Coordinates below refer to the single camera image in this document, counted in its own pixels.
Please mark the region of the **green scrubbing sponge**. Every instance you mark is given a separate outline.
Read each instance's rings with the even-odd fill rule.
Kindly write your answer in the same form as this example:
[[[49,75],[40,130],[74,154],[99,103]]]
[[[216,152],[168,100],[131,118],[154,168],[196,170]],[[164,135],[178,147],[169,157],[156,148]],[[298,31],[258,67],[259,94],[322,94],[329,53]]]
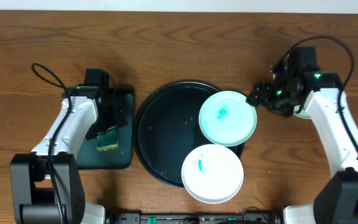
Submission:
[[[97,150],[106,151],[119,147],[119,136],[116,130],[98,136]]]

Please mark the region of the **mint green plate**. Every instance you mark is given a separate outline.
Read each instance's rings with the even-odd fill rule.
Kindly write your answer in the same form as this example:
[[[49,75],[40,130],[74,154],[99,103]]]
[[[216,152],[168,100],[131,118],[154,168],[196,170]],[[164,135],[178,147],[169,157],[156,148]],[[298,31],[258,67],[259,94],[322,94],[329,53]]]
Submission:
[[[302,110],[301,110],[300,108],[301,108],[300,105],[295,106],[294,110],[293,110],[293,114],[299,118],[311,119],[310,116],[308,115],[308,113],[305,111],[305,109],[302,108]]]
[[[256,129],[257,113],[242,93],[219,91],[202,104],[198,121],[206,139],[231,147],[251,137]]]

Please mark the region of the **mint green plate back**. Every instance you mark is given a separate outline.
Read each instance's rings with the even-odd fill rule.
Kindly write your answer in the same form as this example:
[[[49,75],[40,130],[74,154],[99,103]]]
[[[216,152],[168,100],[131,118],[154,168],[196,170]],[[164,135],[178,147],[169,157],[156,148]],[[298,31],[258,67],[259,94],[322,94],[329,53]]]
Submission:
[[[206,139],[231,147],[251,137],[256,129],[257,113],[242,93],[219,91],[202,104],[198,121]]]

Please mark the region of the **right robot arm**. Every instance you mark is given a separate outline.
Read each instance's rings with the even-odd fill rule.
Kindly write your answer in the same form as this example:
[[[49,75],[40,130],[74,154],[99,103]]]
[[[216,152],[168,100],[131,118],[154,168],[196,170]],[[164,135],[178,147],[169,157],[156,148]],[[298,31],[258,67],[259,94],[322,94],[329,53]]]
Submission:
[[[337,73],[275,75],[247,97],[252,106],[289,117],[294,108],[312,120],[328,159],[331,179],[312,204],[283,209],[283,223],[358,223],[358,128]]]

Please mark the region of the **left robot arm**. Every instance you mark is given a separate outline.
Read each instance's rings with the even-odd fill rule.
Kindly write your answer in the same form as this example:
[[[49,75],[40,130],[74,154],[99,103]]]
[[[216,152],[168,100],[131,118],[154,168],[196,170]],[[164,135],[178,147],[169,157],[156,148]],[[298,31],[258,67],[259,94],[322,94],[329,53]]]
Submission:
[[[10,164],[16,223],[113,223],[107,208],[87,202],[80,170],[131,163],[134,91],[69,89],[49,132]]]

